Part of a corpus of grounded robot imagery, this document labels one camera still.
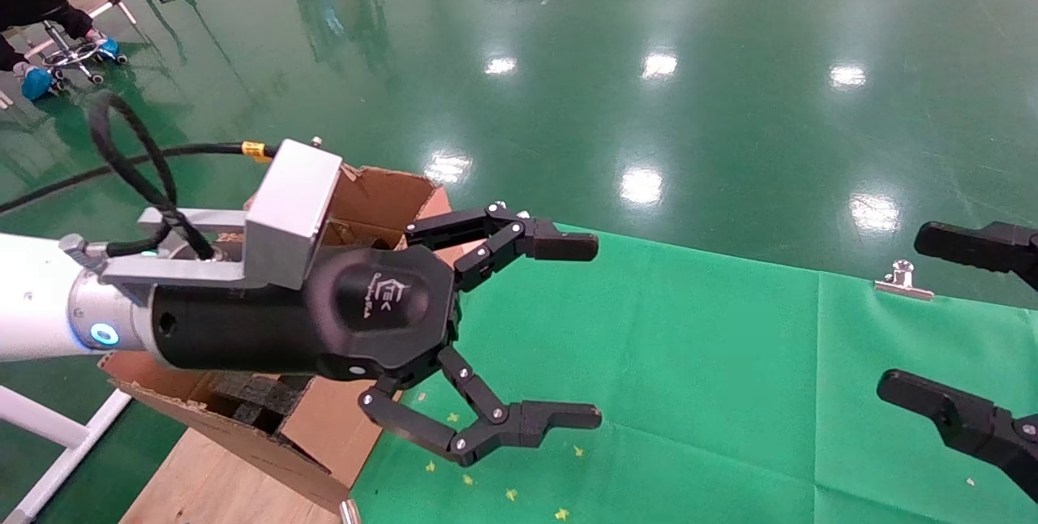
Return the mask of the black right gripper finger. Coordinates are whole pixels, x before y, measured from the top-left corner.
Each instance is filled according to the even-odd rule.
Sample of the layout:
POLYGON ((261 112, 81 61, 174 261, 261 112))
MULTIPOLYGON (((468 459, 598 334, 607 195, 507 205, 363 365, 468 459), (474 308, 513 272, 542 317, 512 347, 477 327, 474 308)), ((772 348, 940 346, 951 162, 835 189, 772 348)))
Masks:
POLYGON ((877 395, 926 417, 946 447, 998 467, 1037 501, 1037 414, 1016 417, 990 399, 904 370, 882 373, 877 395))
POLYGON ((1033 228, 995 221, 968 229, 928 221, 916 233, 913 247, 923 256, 1012 273, 1037 289, 1037 230, 1033 228))

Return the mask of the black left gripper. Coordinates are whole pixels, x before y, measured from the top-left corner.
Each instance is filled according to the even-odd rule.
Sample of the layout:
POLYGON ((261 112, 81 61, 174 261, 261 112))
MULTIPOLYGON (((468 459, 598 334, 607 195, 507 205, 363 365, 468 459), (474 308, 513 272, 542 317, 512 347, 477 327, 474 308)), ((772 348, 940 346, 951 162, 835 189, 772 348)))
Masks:
POLYGON ((299 289, 158 286, 156 350, 181 369, 405 383, 429 376, 438 353, 436 368, 477 415, 469 428, 456 431, 394 401, 399 384, 389 377, 359 396, 359 408, 383 431, 461 467, 501 447, 537 448, 553 428, 600 428, 601 410, 590 403, 506 405, 448 346, 457 335, 455 288, 477 288, 520 257, 590 263, 597 235, 564 232, 495 202, 413 221, 405 241, 403 251, 322 249, 299 289), (453 268, 434 254, 470 243, 477 246, 453 268))

